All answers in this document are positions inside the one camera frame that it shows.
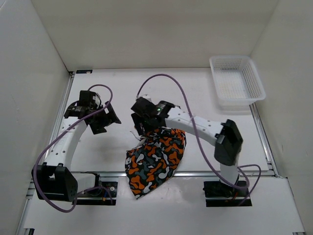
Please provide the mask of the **orange camouflage shorts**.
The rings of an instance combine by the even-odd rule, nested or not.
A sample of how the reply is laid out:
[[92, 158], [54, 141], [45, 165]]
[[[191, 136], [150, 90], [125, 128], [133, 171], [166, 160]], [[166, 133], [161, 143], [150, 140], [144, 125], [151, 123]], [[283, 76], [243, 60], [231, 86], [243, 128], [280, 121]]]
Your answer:
[[125, 159], [125, 173], [135, 199], [173, 177], [186, 144], [185, 131], [176, 128], [161, 127], [140, 136], [140, 142], [126, 152]]

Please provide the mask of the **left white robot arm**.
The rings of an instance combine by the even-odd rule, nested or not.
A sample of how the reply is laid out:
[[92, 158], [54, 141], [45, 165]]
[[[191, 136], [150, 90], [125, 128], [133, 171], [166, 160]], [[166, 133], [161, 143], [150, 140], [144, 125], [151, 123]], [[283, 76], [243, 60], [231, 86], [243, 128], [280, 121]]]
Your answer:
[[49, 147], [49, 154], [32, 170], [40, 199], [73, 202], [79, 188], [92, 195], [102, 192], [102, 183], [95, 175], [83, 173], [79, 183], [71, 173], [71, 162], [83, 133], [90, 129], [94, 135], [105, 133], [111, 124], [120, 124], [112, 105], [102, 102], [100, 95], [82, 90], [79, 99], [71, 103], [64, 114], [61, 132]]

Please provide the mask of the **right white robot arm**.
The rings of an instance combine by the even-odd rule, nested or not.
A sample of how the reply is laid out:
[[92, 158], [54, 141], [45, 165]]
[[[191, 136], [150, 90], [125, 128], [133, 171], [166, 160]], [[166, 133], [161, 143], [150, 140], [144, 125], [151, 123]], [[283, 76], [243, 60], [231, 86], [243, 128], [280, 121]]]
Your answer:
[[217, 122], [193, 116], [170, 102], [164, 100], [157, 105], [144, 97], [137, 98], [131, 107], [132, 118], [137, 130], [148, 132], [160, 127], [174, 128], [185, 131], [200, 139], [205, 140], [215, 147], [214, 158], [220, 163], [221, 172], [218, 173], [206, 159], [209, 167], [220, 179], [220, 191], [230, 196], [238, 186], [238, 158], [242, 150], [243, 138], [236, 123], [230, 119], [226, 122]]

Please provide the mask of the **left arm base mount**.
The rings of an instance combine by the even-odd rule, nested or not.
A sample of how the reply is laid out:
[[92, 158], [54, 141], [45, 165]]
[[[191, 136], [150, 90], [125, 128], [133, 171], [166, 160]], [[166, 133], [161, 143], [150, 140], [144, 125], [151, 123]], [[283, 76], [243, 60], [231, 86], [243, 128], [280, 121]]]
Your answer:
[[115, 206], [118, 189], [117, 177], [106, 177], [100, 173], [74, 173], [78, 183], [76, 205]]

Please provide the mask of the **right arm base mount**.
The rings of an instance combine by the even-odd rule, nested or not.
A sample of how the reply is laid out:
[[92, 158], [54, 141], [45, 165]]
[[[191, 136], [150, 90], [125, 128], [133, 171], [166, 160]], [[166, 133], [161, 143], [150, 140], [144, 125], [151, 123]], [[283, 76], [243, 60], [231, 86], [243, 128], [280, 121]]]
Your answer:
[[204, 181], [206, 207], [251, 207], [249, 190], [238, 190], [220, 181]]

